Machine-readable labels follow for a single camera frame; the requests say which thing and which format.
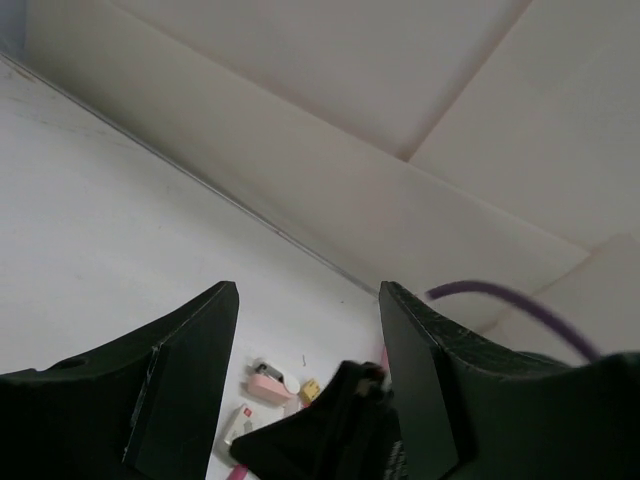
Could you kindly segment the pink white pen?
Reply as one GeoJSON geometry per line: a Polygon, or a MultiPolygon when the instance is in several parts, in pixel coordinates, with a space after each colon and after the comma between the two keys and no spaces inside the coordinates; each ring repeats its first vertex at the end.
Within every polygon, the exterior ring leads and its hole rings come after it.
{"type": "Polygon", "coordinates": [[[226,480],[245,480],[248,475],[248,469],[243,465],[235,465],[226,480]]]}

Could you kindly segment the white boxed eraser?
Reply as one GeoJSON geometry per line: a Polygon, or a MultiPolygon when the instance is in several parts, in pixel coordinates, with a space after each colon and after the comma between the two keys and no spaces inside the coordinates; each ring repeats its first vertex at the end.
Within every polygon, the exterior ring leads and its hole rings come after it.
{"type": "Polygon", "coordinates": [[[216,453],[229,459],[231,445],[237,438],[281,420],[283,415],[283,407],[239,404],[223,418],[222,428],[218,432],[214,444],[216,453]]]}

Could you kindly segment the small yellow eraser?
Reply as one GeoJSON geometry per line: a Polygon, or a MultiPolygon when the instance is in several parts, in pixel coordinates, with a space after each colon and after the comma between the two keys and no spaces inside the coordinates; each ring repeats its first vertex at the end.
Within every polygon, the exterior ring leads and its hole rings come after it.
{"type": "Polygon", "coordinates": [[[307,380],[300,388],[299,398],[304,406],[310,405],[315,399],[317,399],[322,392],[321,385],[316,379],[307,380]]]}

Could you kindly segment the pink stapler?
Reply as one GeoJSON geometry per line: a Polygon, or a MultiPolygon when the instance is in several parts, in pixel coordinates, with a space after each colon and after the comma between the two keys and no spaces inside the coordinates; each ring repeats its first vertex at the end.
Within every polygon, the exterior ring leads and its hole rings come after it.
{"type": "Polygon", "coordinates": [[[295,376],[272,361],[256,358],[247,377],[247,392],[270,405],[283,406],[299,395],[301,386],[295,376]]]}

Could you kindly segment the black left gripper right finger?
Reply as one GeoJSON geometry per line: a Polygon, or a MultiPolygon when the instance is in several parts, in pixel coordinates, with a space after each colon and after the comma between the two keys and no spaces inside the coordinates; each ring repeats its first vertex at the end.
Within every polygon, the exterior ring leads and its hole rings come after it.
{"type": "Polygon", "coordinates": [[[498,345],[395,282],[379,306],[412,479],[635,479],[639,356],[572,367],[498,345]]]}

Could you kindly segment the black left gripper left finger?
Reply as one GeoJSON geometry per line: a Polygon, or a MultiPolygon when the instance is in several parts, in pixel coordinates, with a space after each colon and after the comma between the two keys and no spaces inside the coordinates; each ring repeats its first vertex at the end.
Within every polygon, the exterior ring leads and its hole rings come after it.
{"type": "Polygon", "coordinates": [[[202,479],[239,294],[222,281],[98,348],[1,378],[5,479],[202,479]]]}

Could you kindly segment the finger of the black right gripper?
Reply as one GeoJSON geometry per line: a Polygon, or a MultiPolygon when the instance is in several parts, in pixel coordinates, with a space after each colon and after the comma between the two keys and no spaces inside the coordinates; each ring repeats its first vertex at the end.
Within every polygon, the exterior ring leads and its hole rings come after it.
{"type": "Polygon", "coordinates": [[[299,412],[234,440],[231,457],[264,480],[407,479],[386,370],[342,362],[299,412]]]}

